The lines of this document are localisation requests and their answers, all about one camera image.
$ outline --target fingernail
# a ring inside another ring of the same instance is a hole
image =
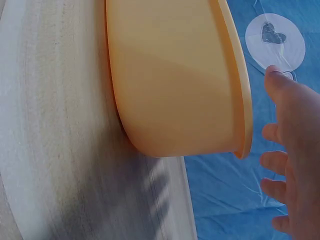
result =
[[[270,65],[265,71],[266,74],[269,74],[272,72],[278,72],[278,73],[284,74],[283,71],[276,65]]]

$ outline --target hand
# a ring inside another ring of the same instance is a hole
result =
[[[263,167],[286,178],[261,181],[262,190],[288,208],[288,216],[272,220],[273,227],[294,239],[320,239],[320,95],[274,65],[266,70],[264,83],[276,105],[277,123],[267,124],[262,135],[287,151],[265,152],[260,158]]]

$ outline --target light wood grain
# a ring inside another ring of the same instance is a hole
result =
[[[145,157],[122,129],[105,2],[1,6],[0,239],[196,239],[183,158]]]
[[[6,3],[6,0],[0,0],[0,19],[1,19],[1,15],[2,15],[2,12],[5,7],[5,3]]]

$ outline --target blue fabric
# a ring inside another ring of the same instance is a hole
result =
[[[274,13],[291,20],[305,40],[306,54],[293,72],[298,82],[320,92],[320,2],[318,0],[228,0],[248,68],[253,104],[253,142],[249,157],[231,153],[186,156],[185,164],[199,240],[288,240],[275,231],[271,219],[286,215],[283,204],[260,189],[263,177],[283,180],[259,164],[265,151],[283,150],[261,136],[265,124],[276,121],[275,105],[264,89],[264,70],[246,46],[248,24],[258,15]]]

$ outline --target plastic bowl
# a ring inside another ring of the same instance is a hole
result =
[[[225,0],[107,0],[112,83],[123,127],[153,157],[248,155],[244,54]]]

